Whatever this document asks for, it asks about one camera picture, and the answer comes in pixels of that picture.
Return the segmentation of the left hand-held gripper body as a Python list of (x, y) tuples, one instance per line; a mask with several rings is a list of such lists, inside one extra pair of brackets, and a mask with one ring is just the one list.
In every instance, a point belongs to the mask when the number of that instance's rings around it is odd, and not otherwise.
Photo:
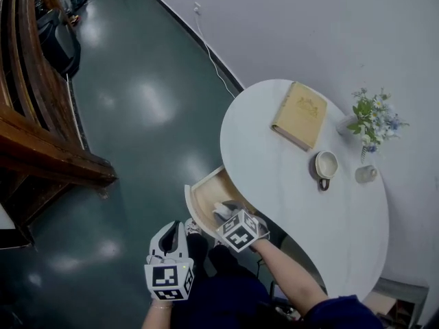
[(168, 223), (152, 237), (144, 270), (153, 299), (174, 302), (189, 298), (195, 276), (183, 223)]

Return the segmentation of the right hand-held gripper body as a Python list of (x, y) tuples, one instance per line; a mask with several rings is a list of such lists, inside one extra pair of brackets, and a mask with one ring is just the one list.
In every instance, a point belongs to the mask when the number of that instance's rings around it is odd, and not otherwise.
[(240, 253), (256, 240), (270, 239), (266, 222), (251, 214), (243, 203), (229, 200), (222, 204), (224, 212), (215, 213), (216, 232), (227, 246)]

